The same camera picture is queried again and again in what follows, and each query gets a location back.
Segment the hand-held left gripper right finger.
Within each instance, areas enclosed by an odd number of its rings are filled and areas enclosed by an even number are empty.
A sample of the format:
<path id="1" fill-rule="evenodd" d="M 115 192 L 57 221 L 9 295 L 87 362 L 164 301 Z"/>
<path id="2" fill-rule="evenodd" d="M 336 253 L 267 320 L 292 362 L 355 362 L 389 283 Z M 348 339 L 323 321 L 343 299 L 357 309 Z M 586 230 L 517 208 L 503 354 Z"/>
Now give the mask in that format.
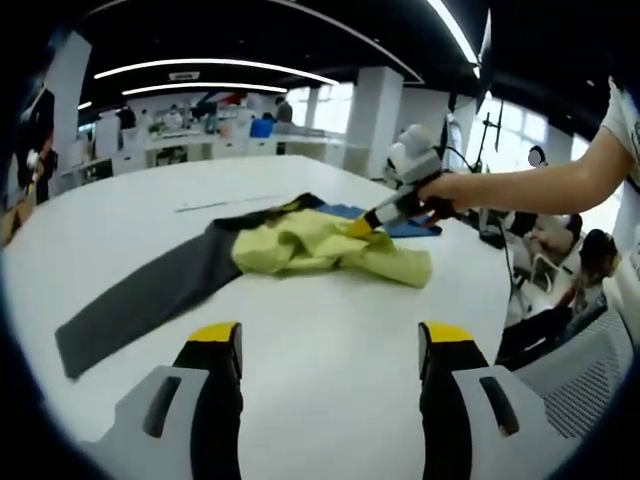
<path id="1" fill-rule="evenodd" d="M 419 408 L 426 479 L 546 479 L 565 440 L 543 400 L 513 373 L 487 363 L 466 330 L 418 326 Z"/>

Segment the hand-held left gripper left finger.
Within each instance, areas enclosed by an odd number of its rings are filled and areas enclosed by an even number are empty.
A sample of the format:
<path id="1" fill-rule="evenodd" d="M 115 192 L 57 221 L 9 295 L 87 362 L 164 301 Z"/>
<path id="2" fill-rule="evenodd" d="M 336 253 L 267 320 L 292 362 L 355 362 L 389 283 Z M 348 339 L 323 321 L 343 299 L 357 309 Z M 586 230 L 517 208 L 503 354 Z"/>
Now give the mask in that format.
<path id="1" fill-rule="evenodd" d="M 115 407 L 94 459 L 112 479 L 238 479 L 242 327 L 192 333 Z"/>

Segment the person's right hand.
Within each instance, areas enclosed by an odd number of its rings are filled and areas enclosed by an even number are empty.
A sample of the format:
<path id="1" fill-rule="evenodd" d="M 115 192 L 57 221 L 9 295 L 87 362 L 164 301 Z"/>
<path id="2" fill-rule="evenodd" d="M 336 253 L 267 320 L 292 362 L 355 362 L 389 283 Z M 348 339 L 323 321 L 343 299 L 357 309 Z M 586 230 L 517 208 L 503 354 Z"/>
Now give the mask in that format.
<path id="1" fill-rule="evenodd" d="M 418 198 L 432 220 L 448 219 L 473 206 L 470 174 L 442 173 L 418 190 Z"/>

